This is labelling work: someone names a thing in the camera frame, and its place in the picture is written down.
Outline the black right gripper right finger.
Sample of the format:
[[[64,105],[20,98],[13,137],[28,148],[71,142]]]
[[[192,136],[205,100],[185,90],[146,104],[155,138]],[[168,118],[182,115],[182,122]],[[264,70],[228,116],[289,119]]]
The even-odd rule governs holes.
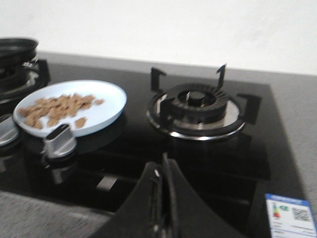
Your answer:
[[[173,238],[243,238],[196,194],[177,162],[164,153],[163,172],[169,192],[170,228]]]

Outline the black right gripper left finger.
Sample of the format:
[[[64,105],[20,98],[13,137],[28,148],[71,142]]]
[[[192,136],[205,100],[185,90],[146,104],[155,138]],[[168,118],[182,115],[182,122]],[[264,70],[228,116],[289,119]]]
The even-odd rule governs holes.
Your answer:
[[[141,178],[117,212],[92,238],[162,237],[162,175],[160,166],[146,163]]]

